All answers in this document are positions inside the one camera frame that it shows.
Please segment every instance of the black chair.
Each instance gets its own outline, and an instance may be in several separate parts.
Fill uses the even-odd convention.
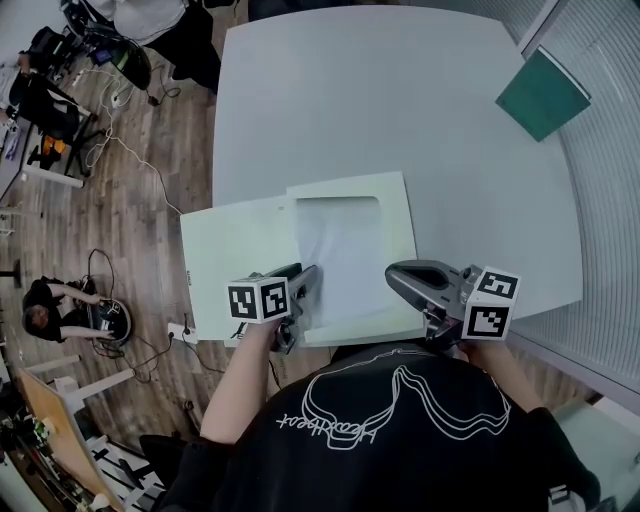
[[[73,33],[62,35],[44,27],[31,40],[27,53],[34,67],[42,74],[55,75],[63,66],[68,70],[81,50],[80,46],[76,46],[76,36]]]
[[[81,115],[76,103],[67,99],[54,98],[51,92],[55,87],[50,87],[48,80],[39,75],[31,75],[28,85],[20,91],[16,100],[19,102],[18,115],[35,124],[43,135],[63,141],[69,148],[69,158],[65,167],[65,175],[74,161],[78,163],[80,174],[88,176],[84,163],[80,157],[81,149],[98,135],[105,135],[104,130],[97,130],[89,135],[86,132],[96,119],[94,114]],[[37,151],[32,153],[27,163],[40,160]]]
[[[182,451],[186,445],[186,441],[178,437],[140,436],[140,447],[149,464],[134,470],[126,460],[119,459],[118,465],[131,483],[140,489],[144,488],[141,480],[149,473],[155,473],[165,489],[169,489],[178,476]],[[157,510],[166,493],[163,491],[158,495],[151,512]]]

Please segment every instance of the hand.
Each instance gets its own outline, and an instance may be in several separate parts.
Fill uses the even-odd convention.
[[[284,318],[278,318],[277,320],[264,324],[249,324],[247,325],[247,330],[244,333],[243,339],[250,336],[251,338],[262,339],[271,343],[273,342],[275,332],[278,330],[278,327],[280,327],[283,320]]]
[[[103,297],[102,295],[98,295],[97,293],[95,295],[90,295],[89,298],[90,298],[89,304],[93,304],[94,306],[97,306],[103,300],[107,300],[105,297]]]
[[[481,340],[463,341],[457,347],[463,352],[469,362],[479,368],[486,366],[487,360],[500,357],[503,352],[509,352],[507,345],[503,341]]]

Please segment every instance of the paper sheet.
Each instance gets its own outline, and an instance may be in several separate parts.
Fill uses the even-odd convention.
[[[375,197],[298,199],[296,239],[303,268],[318,265],[307,297],[312,328],[373,315],[392,303],[384,279],[384,237]]]

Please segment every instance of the floor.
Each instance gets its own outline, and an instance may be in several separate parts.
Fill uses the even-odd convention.
[[[239,4],[237,16],[232,7],[212,13],[214,44],[221,52],[226,29],[246,21],[246,0]],[[153,65],[166,66],[161,57],[149,53]],[[79,63],[74,71],[86,64]],[[160,80],[168,75],[167,67],[155,71],[151,94],[162,94]],[[99,93],[111,78],[89,73],[71,87],[74,77],[75,73],[66,77],[62,88],[80,104],[98,112]],[[143,92],[134,91],[127,105],[114,114],[113,126],[125,144],[157,166],[167,185],[169,201],[183,212],[192,212],[211,206],[216,99],[193,83],[167,85],[174,86],[181,88],[180,95],[165,98],[158,108],[147,104]],[[104,112],[99,124],[108,126]],[[182,323],[184,315],[190,315],[190,304],[179,218],[165,204],[154,171],[111,142],[83,189],[31,178],[14,185],[8,203],[44,215],[42,219],[14,218],[16,233],[0,240],[4,267],[20,258],[27,285],[41,275],[75,280],[88,273],[91,249],[100,248],[109,254],[114,267],[113,295],[129,305],[134,320],[136,337],[126,346],[127,360],[136,366],[167,348],[167,323]],[[111,274],[102,256],[94,256],[91,274],[102,293],[107,293]],[[81,385],[126,368],[123,361],[96,355],[88,341],[71,339],[55,344],[26,334],[20,322],[23,293],[13,289],[10,279],[0,280],[2,327],[12,364],[30,366],[80,354],[80,363],[49,372],[45,378],[72,375]],[[224,370],[231,356],[230,350],[214,342],[202,342],[197,350],[204,364],[219,370]],[[517,356],[550,407],[590,393],[580,383],[526,354]],[[286,358],[273,356],[273,361],[281,384],[287,384],[324,366],[329,357],[328,349],[317,349]],[[193,402],[192,414],[196,420],[201,418],[221,373],[205,369],[182,341],[174,341],[169,352],[139,366],[137,378],[149,382],[132,379],[87,400],[98,427],[113,441],[133,449],[139,449],[138,437],[145,433],[169,435],[179,431],[187,437],[189,424],[183,404]],[[270,392],[277,390],[273,381],[269,386]]]

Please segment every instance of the green folder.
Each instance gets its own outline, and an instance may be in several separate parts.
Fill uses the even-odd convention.
[[[538,142],[591,104],[591,95],[542,46],[496,103]]]

